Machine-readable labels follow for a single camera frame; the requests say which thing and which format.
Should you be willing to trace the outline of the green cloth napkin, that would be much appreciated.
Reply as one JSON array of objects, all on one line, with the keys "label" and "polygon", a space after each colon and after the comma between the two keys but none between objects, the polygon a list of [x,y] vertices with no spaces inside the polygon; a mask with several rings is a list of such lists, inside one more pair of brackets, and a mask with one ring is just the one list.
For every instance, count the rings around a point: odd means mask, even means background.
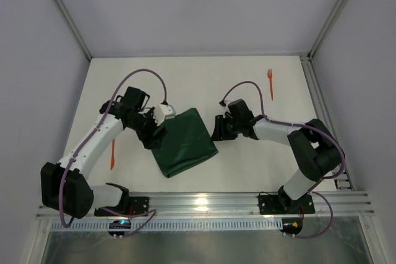
[{"label": "green cloth napkin", "polygon": [[171,178],[214,157],[218,150],[196,108],[167,119],[166,135],[152,154],[166,178]]}]

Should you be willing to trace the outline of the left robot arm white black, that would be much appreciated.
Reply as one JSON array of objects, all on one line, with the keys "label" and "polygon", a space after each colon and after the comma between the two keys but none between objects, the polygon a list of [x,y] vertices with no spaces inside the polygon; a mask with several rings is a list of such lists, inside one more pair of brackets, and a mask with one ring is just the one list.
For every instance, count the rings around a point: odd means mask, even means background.
[{"label": "left robot arm white black", "polygon": [[40,171],[44,206],[61,216],[81,219],[90,210],[97,216],[131,215],[132,203],[126,187],[111,182],[90,186],[88,177],[104,151],[124,130],[133,130],[144,148],[160,148],[167,133],[163,123],[175,115],[166,101],[147,108],[149,95],[128,87],[124,95],[105,102],[84,139],[56,163],[47,162]]}]

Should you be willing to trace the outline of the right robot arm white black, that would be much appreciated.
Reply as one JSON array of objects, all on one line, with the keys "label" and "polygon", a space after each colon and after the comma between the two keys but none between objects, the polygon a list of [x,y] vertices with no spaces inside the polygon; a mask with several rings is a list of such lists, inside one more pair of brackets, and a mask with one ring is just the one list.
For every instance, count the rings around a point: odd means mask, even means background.
[{"label": "right robot arm white black", "polygon": [[253,115],[242,99],[226,103],[225,112],[215,117],[212,141],[234,140],[239,135],[268,140],[291,148],[298,168],[276,194],[260,201],[262,214],[296,214],[311,202],[308,194],[328,173],[345,163],[345,154],[319,119],[294,124]]}]

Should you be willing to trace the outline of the orange plastic knife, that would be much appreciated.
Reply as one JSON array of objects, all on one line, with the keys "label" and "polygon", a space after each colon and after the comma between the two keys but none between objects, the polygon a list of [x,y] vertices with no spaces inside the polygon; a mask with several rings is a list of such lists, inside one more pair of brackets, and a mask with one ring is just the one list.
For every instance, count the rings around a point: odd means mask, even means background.
[{"label": "orange plastic knife", "polygon": [[115,166],[115,139],[113,139],[111,143],[111,163],[110,163],[110,171],[113,170]]}]

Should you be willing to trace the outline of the orange plastic fork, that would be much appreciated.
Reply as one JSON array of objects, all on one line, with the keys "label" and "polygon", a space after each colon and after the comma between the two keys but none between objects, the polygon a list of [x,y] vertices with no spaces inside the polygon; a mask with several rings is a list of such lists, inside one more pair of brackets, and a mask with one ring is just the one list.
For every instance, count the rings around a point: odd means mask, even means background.
[{"label": "orange plastic fork", "polygon": [[270,97],[271,97],[271,100],[273,101],[273,70],[272,69],[268,69],[267,77],[269,80]]}]

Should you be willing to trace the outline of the left black controller board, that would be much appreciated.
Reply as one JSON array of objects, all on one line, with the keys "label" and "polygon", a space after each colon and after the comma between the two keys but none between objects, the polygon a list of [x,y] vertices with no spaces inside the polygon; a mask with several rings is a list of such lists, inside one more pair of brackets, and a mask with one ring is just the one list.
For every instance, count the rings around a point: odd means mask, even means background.
[{"label": "left black controller board", "polygon": [[112,237],[123,237],[131,231],[131,221],[128,219],[118,219],[110,223],[108,233]]}]

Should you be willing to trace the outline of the black controller board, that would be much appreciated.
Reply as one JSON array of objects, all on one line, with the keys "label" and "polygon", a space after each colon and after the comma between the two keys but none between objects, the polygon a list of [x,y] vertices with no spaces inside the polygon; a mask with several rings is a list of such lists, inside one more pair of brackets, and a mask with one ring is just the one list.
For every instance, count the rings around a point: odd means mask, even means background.
[{"label": "black controller board", "polygon": [[131,231],[131,221],[128,219],[118,219],[110,223],[108,233],[112,237],[123,237]]},{"label": "black controller board", "polygon": [[280,232],[291,236],[297,236],[303,228],[303,223],[297,220],[283,220]]}]

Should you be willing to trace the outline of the right black controller board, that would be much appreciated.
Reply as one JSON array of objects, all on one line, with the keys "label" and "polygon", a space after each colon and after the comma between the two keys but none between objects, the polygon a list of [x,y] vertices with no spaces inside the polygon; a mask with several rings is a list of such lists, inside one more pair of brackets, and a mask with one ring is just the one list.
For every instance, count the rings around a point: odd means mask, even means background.
[{"label": "right black controller board", "polygon": [[297,220],[283,220],[280,232],[291,236],[297,236],[303,228],[303,223]]}]

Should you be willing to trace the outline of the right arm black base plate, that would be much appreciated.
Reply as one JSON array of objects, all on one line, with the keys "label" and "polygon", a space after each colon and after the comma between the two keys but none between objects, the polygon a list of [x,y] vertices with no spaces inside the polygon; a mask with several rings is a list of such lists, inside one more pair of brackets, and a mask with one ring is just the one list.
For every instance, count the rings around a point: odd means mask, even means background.
[{"label": "right arm black base plate", "polygon": [[257,199],[261,215],[298,215],[299,213],[311,215],[316,212],[312,196],[309,194],[303,195],[297,200],[292,200],[286,194],[261,192]]}]

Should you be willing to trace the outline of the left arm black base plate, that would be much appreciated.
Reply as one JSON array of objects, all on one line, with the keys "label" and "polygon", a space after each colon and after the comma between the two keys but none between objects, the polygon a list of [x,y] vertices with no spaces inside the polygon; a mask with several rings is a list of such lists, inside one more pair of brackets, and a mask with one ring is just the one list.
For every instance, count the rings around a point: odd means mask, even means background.
[{"label": "left arm black base plate", "polygon": [[148,197],[131,197],[125,195],[115,207],[101,207],[94,211],[94,216],[147,216],[149,211]]}]

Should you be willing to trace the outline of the aluminium frame rail right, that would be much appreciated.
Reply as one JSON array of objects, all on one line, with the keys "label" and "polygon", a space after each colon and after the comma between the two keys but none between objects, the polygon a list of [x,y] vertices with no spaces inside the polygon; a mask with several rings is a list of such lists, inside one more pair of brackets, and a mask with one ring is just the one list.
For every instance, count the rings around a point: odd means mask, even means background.
[{"label": "aluminium frame rail right", "polygon": [[[316,71],[314,69],[314,64],[309,57],[309,54],[303,53],[299,55],[301,66],[304,72],[306,83],[308,85],[308,90],[311,96],[313,107],[315,110],[316,117],[320,119],[332,136],[337,140],[337,135],[333,122],[330,118],[330,113],[327,104],[324,99],[324,95],[319,85],[319,80],[317,78]],[[331,175],[336,175],[333,177],[334,184],[339,191],[354,191],[354,187],[351,183],[351,178],[347,170],[347,166],[338,165],[331,173]]]}]

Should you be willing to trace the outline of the aluminium frame post left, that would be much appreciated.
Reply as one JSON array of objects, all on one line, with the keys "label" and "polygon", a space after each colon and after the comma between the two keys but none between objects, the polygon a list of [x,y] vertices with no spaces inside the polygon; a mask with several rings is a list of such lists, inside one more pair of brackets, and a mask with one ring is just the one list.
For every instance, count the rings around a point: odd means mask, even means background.
[{"label": "aluminium frame post left", "polygon": [[77,28],[77,25],[74,22],[74,19],[72,18],[67,6],[65,5],[63,0],[53,0],[57,10],[61,14],[61,17],[65,21],[71,35],[79,45],[80,50],[83,52],[84,56],[86,57],[87,61],[91,61],[93,56],[88,49],[88,46],[86,45],[86,42],[84,41],[83,36],[81,35],[79,29]]}]

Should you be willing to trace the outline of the aluminium frame post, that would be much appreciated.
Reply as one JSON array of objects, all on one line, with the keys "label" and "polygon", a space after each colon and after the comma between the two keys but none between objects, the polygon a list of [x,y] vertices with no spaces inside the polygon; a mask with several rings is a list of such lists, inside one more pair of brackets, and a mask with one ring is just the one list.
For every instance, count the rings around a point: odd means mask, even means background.
[{"label": "aluminium frame post", "polygon": [[308,57],[310,60],[314,59],[325,38],[329,34],[330,29],[335,25],[338,17],[342,13],[342,10],[346,6],[347,2],[348,0],[335,0],[329,14],[327,15],[324,23],[321,26],[321,29],[319,30],[319,33],[313,42],[310,51],[308,52]]},{"label": "aluminium frame post", "polygon": [[87,61],[91,61],[93,56],[88,49],[88,46],[86,45],[86,42],[84,41],[83,36],[81,35],[79,29],[77,28],[77,25],[74,22],[74,19],[72,18],[67,6],[65,5],[63,0],[53,0],[57,10],[61,14],[61,17],[65,21],[71,35],[79,45],[80,50],[83,52],[84,56],[86,57]]}]

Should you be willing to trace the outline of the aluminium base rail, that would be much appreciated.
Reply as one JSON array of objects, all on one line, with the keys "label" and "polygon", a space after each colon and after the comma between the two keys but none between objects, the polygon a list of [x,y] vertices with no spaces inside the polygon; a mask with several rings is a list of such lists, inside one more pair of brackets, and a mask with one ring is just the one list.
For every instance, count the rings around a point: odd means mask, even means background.
[{"label": "aluminium base rail", "polygon": [[[260,215],[257,196],[260,193],[133,193],[148,197],[149,208],[160,216],[232,216]],[[372,215],[374,208],[366,192],[335,191],[311,193],[315,207],[312,215]]]}]

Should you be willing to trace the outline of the aluminium frame post right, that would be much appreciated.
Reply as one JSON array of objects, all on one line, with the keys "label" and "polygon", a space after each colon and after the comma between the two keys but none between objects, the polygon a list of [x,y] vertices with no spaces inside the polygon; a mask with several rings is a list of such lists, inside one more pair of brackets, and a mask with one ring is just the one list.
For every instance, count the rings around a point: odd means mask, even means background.
[{"label": "aluminium frame post right", "polygon": [[314,59],[325,38],[329,34],[330,29],[335,25],[338,17],[342,13],[342,10],[346,6],[347,2],[348,0],[335,0],[329,14],[327,15],[324,23],[321,26],[321,29],[319,30],[319,33],[313,42],[310,51],[308,52],[308,57],[310,60]]}]

